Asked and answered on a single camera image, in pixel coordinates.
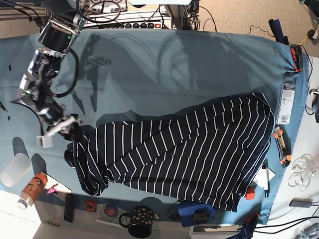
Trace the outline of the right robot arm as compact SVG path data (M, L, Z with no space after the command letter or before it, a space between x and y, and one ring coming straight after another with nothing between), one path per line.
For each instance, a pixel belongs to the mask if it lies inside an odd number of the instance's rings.
M41 0L39 3L50 11L51 16L38 40L41 47L36 49L21 79L18 98L13 103L30 109L40 124L47 124L47 131L41 130L36 142L38 146L49 148L53 145L52 137L57 133L68 140L81 135L78 116L66 116L64 108L55 98L67 96L76 85L79 58L71 46L81 33L92 8L88 0ZM52 80L58 75L68 53L75 59L73 82L67 91L53 93L50 89Z

